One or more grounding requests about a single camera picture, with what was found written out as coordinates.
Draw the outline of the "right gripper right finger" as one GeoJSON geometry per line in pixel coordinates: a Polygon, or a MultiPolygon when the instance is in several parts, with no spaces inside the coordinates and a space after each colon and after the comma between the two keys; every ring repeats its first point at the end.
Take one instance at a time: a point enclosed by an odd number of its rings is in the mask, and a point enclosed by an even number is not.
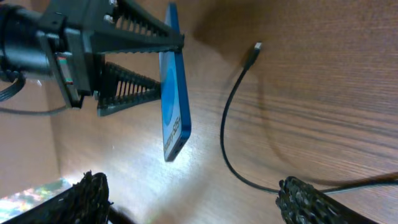
{"type": "Polygon", "coordinates": [[[286,224],[376,224],[296,177],[279,182],[275,200],[286,224]]]}

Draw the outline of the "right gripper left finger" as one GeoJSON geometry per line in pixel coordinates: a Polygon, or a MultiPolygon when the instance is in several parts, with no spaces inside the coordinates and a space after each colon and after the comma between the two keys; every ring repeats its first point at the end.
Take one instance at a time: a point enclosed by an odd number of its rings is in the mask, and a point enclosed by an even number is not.
{"type": "Polygon", "coordinates": [[[105,224],[111,202],[107,176],[85,172],[82,179],[59,194],[28,208],[1,210],[5,224],[105,224]]]}

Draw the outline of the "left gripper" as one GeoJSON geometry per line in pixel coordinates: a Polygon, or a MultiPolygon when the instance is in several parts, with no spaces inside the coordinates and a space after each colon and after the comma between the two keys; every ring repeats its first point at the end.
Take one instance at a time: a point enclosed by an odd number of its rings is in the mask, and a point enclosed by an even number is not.
{"type": "Polygon", "coordinates": [[[98,116],[160,99],[160,82],[102,54],[180,52],[184,35],[135,1],[54,1],[45,13],[1,5],[1,101],[20,92],[27,73],[56,79],[66,108],[98,91],[98,116]],[[90,16],[90,40],[83,32],[90,16]]]}

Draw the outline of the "blue Galaxy smartphone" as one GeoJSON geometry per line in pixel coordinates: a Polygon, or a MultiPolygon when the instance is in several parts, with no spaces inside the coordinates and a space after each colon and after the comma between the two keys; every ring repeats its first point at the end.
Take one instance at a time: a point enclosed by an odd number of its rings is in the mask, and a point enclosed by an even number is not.
{"type": "Polygon", "coordinates": [[[159,54],[164,159],[172,162],[192,132],[183,54],[159,54]]]}

